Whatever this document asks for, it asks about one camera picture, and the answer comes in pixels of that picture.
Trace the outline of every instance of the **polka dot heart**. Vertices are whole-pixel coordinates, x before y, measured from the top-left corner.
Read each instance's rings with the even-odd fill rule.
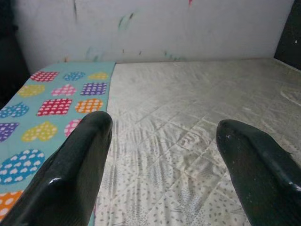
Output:
[[[66,137],[68,137],[74,131],[74,129],[77,127],[80,121],[81,119],[74,119],[71,122],[69,122],[68,125],[66,125],[64,129],[64,133]]]
[[[5,141],[15,131],[19,123],[0,123],[0,143]]]
[[[31,142],[38,138],[40,141],[48,141],[57,133],[57,127],[46,121],[35,126],[23,133],[21,140],[23,142]]]
[[[0,167],[0,185],[25,180],[43,164],[45,155],[37,149],[28,149],[6,159]]]
[[[107,83],[86,83],[81,91],[81,95],[102,95],[107,90]]]
[[[107,80],[108,79],[108,74],[105,72],[99,72],[92,74],[88,77],[89,80]]]
[[[23,191],[8,192],[0,194],[0,220],[13,208]]]
[[[72,99],[52,99],[46,100],[40,107],[37,116],[52,115],[52,114],[67,114]]]
[[[79,113],[90,113],[100,110],[103,105],[103,101],[100,99],[88,99],[88,100],[81,100],[75,106],[75,109]]]
[[[52,81],[59,74],[59,72],[36,72],[30,79],[34,81]]]
[[[64,79],[66,81],[77,81],[78,79],[84,77],[84,75],[86,74],[83,72],[70,72],[64,76]]]
[[[29,107],[23,104],[23,102],[20,102],[13,106],[7,106],[3,107],[0,111],[0,118],[6,118],[8,116],[11,116],[13,118],[15,117],[21,117],[25,115],[29,110]]]
[[[66,84],[61,88],[54,89],[51,92],[53,96],[65,95],[65,96],[72,96],[76,93],[76,89],[71,84]]]
[[[45,85],[24,85],[17,92],[21,97],[32,97],[45,91]]]

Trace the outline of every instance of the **purple heart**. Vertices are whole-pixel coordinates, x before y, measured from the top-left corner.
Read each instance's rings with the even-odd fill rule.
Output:
[[[0,143],[5,141],[15,131],[19,123],[0,123]]]

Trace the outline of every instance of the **yellow heart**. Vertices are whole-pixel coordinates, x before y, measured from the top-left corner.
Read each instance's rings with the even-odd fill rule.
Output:
[[[45,85],[25,85],[17,92],[21,97],[31,97],[45,91]]]
[[[108,79],[108,74],[105,72],[99,72],[99,73],[90,75],[88,77],[88,79],[90,79],[90,80],[106,80],[106,79]]]
[[[23,133],[21,140],[23,142],[31,142],[38,138],[40,141],[48,141],[57,133],[57,127],[46,121],[35,126]]]

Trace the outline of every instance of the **fabric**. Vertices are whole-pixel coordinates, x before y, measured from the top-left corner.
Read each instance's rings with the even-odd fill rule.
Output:
[[[116,65],[95,225],[249,226],[217,123],[256,126],[301,163],[298,90],[301,73],[272,59]]]
[[[33,74],[0,110],[0,220],[80,120],[106,111],[114,65],[51,65]]]

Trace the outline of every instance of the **dotted pattern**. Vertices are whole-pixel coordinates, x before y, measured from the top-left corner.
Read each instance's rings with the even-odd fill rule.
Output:
[[[75,109],[79,113],[90,113],[100,110],[103,105],[103,101],[100,99],[88,99],[82,100],[77,103]]]
[[[84,75],[86,74],[83,72],[70,72],[64,76],[64,79],[66,81],[77,81],[78,79],[84,77]]]
[[[23,104],[23,102],[18,103],[17,105],[8,106],[2,108],[0,111],[0,118],[6,118],[11,116],[13,118],[20,117],[25,115],[29,110],[29,107]]]
[[[25,180],[39,169],[44,160],[44,153],[37,149],[28,149],[6,159],[0,167],[0,185]]]
[[[52,81],[59,74],[59,72],[43,72],[38,71],[33,74],[30,79],[34,81]]]
[[[5,141],[15,131],[19,123],[0,123],[0,143]]]
[[[76,88],[74,88],[71,84],[66,84],[61,88],[54,89],[51,92],[51,95],[53,95],[53,96],[59,96],[59,95],[72,96],[76,93],[76,91],[77,91]]]
[[[101,82],[101,83],[86,83],[83,87],[81,95],[102,95],[105,94],[107,90],[107,83]]]
[[[35,126],[23,133],[21,140],[23,142],[31,142],[38,138],[40,141],[48,141],[57,133],[57,127],[46,121]]]
[[[23,191],[17,191],[0,194],[0,220],[3,220],[6,214],[22,195],[22,192]]]
[[[72,99],[52,99],[46,100],[39,109],[37,116],[52,115],[52,114],[67,114]]]
[[[45,85],[25,85],[17,92],[21,97],[32,97],[45,91]]]
[[[68,125],[66,125],[64,129],[64,133],[66,137],[68,137],[74,131],[74,129],[77,127],[80,121],[81,119],[74,119],[71,122],[69,122]]]
[[[108,79],[108,74],[105,72],[99,72],[92,74],[88,77],[89,80],[107,80]]]

